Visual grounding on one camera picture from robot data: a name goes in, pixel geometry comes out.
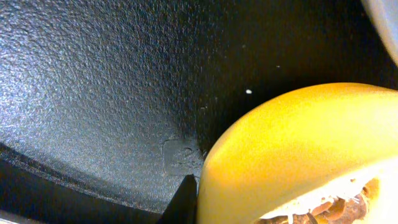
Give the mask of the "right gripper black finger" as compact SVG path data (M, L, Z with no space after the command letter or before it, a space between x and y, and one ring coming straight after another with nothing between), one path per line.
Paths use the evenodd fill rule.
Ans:
M186 175L157 224L194 224L197 211L197 182Z

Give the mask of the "yellow bowl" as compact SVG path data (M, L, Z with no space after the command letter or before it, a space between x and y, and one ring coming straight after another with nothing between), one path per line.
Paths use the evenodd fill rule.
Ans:
M365 221L397 222L397 92L360 83L291 91L235 122L202 168L197 223L292 223L371 179Z

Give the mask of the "food scraps with rice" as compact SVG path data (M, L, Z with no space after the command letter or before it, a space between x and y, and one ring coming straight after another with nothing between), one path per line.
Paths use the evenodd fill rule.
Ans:
M379 197L380 180L371 179L364 185L354 199L334 199L315 208L304 215L293 215L294 224L340 223L352 224L365 221L371 211L372 204Z

